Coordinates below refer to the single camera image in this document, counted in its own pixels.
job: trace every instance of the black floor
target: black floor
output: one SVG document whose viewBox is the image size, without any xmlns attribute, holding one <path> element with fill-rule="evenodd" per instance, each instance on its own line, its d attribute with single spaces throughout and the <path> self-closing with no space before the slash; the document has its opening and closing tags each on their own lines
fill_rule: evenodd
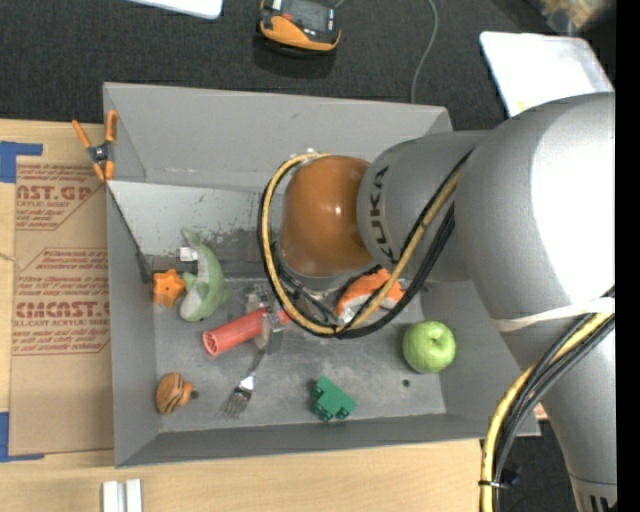
<svg viewBox="0 0 640 512">
<path fill-rule="evenodd" d="M 490 129 L 506 117 L 478 45 L 484 30 L 547 32 L 526 0 L 345 0 L 335 56 L 294 59 L 256 39 L 257 0 L 225 0 L 215 22 L 125 0 L 0 1 L 0 117 L 102 122 L 105 81 L 269 91 L 445 106 L 455 129 Z M 585 38 L 615 83 L 615 18 Z M 519 440 L 519 483 L 505 510 L 575 510 L 548 423 Z"/>
</svg>

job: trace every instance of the wire bundle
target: wire bundle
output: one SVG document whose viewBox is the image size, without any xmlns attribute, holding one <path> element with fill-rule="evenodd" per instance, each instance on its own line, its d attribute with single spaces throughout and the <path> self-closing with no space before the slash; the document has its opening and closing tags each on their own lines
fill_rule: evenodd
<svg viewBox="0 0 640 512">
<path fill-rule="evenodd" d="M 615 286 L 605 294 L 615 297 Z M 504 465 L 525 418 L 551 386 L 582 361 L 615 329 L 615 313 L 582 316 L 535 364 L 525 370 L 500 401 L 489 424 L 482 450 L 480 510 L 500 509 Z"/>
<path fill-rule="evenodd" d="M 453 205 L 450 206 L 449 211 L 447 212 L 445 219 L 435 236 L 434 242 L 431 244 L 431 247 L 429 248 L 425 258 L 418 268 L 416 275 L 407 287 L 403 299 L 400 300 L 394 308 L 388 311 L 387 314 L 377 322 L 371 325 L 357 328 L 378 309 L 384 298 L 389 293 L 389 290 L 391 289 L 393 284 L 398 280 L 402 272 L 405 270 L 417 245 L 420 243 L 420 240 L 422 239 L 426 228 L 452 196 L 460 176 L 460 164 L 458 164 L 449 173 L 447 178 L 440 185 L 436 193 L 422 210 L 420 216 L 418 217 L 418 220 L 414 224 L 414 227 L 407 238 L 397 265 L 390 273 L 389 279 L 387 279 L 387 281 L 380 288 L 378 288 L 378 290 L 376 290 L 376 292 L 374 292 L 367 299 L 367 301 L 364 302 L 364 304 L 361 305 L 354 317 L 348 323 L 337 324 L 318 322 L 317 320 L 311 318 L 309 315 L 301 312 L 293 304 L 291 297 L 283 286 L 283 279 L 278 273 L 278 269 L 273 257 L 272 243 L 270 239 L 269 210 L 273 194 L 278 184 L 292 169 L 303 165 L 310 160 L 321 158 L 323 156 L 327 155 L 321 153 L 307 153 L 299 155 L 285 161 L 276 170 L 271 180 L 269 180 L 269 183 L 264 190 L 260 202 L 260 209 L 258 212 L 258 245 L 262 253 L 262 259 L 265 265 L 269 283 L 271 284 L 271 287 L 278 301 L 280 302 L 280 305 L 295 323 L 297 323 L 303 329 L 319 337 L 357 338 L 366 336 L 388 324 L 393 318 L 398 315 L 398 313 L 400 313 L 400 311 L 402 311 L 402 309 L 404 309 L 404 307 L 411 301 L 415 294 L 420 290 L 420 287 L 424 284 L 424 281 L 431 271 L 431 268 L 433 268 L 438 256 L 442 252 L 442 249 L 444 248 L 449 235 L 453 231 L 453 227 L 455 224 L 453 217 Z"/>
</svg>

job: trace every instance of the white strap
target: white strap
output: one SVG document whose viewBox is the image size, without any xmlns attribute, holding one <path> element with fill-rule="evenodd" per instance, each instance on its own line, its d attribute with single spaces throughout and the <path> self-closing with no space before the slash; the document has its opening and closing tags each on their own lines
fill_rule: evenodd
<svg viewBox="0 0 640 512">
<path fill-rule="evenodd" d="M 512 320 L 492 319 L 493 325 L 500 332 L 517 331 L 538 322 L 567 318 L 570 316 L 584 315 L 585 313 L 615 313 L 616 300 L 614 297 L 600 297 L 583 304 L 571 304 L 561 308 L 544 311 L 535 315 L 523 316 Z"/>
</svg>

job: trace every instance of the gray bin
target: gray bin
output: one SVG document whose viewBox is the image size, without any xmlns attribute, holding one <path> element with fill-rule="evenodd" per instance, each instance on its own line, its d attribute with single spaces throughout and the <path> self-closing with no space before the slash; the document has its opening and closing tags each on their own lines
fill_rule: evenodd
<svg viewBox="0 0 640 512">
<path fill-rule="evenodd" d="M 266 284 L 257 206 L 282 161 L 309 147 L 372 161 L 391 145 L 451 131 L 444 108 L 126 84 L 105 84 L 104 107 L 120 116 L 107 194 L 117 466 L 485 435 L 520 370 L 470 282 L 430 285 L 365 338 L 319 339 L 288 328 L 262 361 L 238 420 L 218 411 L 256 347 L 245 343 L 213 358 L 201 342 L 203 331 L 244 314 L 247 290 Z M 150 272 L 181 265 L 185 227 L 211 242 L 232 292 L 198 323 L 151 300 Z M 438 374 L 412 371 L 400 350 L 404 329 L 425 316 L 447 323 L 458 343 L 456 360 Z M 200 396 L 163 416 L 154 394 L 170 371 Z M 344 421 L 325 423 L 310 410 L 311 387 L 323 375 L 357 403 Z M 523 432 L 538 432 L 533 418 Z"/>
</svg>

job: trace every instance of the white paper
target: white paper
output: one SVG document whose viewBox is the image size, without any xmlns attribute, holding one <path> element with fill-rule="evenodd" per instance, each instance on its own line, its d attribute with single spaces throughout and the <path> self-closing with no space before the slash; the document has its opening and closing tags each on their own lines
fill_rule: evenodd
<svg viewBox="0 0 640 512">
<path fill-rule="evenodd" d="M 552 100 L 613 91 L 583 39 L 483 32 L 480 45 L 510 117 Z"/>
<path fill-rule="evenodd" d="M 222 0 L 129 0 L 138 4 L 169 9 L 191 16 L 216 19 L 222 12 Z"/>
</svg>

